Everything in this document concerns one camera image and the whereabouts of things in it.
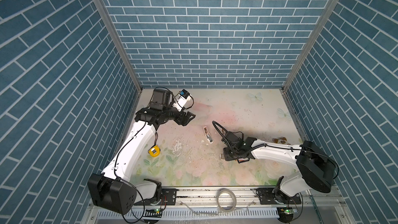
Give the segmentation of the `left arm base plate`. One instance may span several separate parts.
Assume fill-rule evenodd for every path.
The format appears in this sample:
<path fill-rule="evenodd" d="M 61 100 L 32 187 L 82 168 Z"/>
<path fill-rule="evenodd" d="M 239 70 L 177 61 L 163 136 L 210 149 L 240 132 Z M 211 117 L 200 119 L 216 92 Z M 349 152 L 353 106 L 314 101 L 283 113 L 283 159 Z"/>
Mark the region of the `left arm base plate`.
<path fill-rule="evenodd" d="M 176 188 L 162 188 L 161 191 L 157 191 L 152 198 L 145 198 L 144 201 L 139 195 L 137 195 L 134 206 L 139 205 L 166 205 L 173 206 L 176 204 L 178 189 Z"/>

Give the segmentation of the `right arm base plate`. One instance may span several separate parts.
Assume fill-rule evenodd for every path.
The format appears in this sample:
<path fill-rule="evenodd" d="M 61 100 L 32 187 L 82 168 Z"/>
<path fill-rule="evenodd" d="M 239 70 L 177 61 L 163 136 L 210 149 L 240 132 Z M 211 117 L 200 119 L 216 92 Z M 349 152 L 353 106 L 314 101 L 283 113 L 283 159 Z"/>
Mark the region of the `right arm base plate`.
<path fill-rule="evenodd" d="M 255 195 L 258 197 L 261 205 L 299 205 L 302 203 L 299 194 L 296 194 L 293 197 L 289 197 L 281 191 L 274 193 L 274 188 L 270 187 L 261 187 L 255 189 Z"/>

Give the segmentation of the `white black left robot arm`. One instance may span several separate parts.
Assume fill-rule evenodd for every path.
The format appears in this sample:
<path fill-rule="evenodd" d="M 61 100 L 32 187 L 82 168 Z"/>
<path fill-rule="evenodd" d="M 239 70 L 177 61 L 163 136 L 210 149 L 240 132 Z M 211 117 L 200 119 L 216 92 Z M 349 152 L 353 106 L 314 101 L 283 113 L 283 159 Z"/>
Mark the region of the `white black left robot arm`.
<path fill-rule="evenodd" d="M 147 144 L 157 141 L 160 125 L 172 120 L 186 126 L 195 118 L 186 104 L 193 101 L 187 90 L 178 94 L 165 87 L 153 90 L 147 107 L 136 112 L 130 133 L 111 162 L 99 174 L 88 179 L 88 189 L 95 206 L 126 215 L 134 204 L 158 203 L 162 198 L 162 184 L 159 181 L 144 179 L 133 185 L 130 180 L 141 153 Z"/>

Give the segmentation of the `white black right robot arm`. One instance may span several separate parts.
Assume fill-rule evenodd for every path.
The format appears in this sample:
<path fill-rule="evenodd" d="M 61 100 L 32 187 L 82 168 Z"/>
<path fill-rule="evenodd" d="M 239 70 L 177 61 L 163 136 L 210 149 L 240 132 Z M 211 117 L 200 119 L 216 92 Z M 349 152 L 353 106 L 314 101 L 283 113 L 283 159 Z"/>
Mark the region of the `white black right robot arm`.
<path fill-rule="evenodd" d="M 265 159 L 294 167 L 296 172 L 280 177 L 272 191 L 278 203 L 287 204 L 297 194 L 310 189 L 326 194 L 331 192 L 340 168 L 315 143 L 270 143 L 244 135 L 237 136 L 235 132 L 228 131 L 216 121 L 213 121 L 212 125 L 226 144 L 221 155 L 225 161 L 244 163 L 254 159 Z"/>

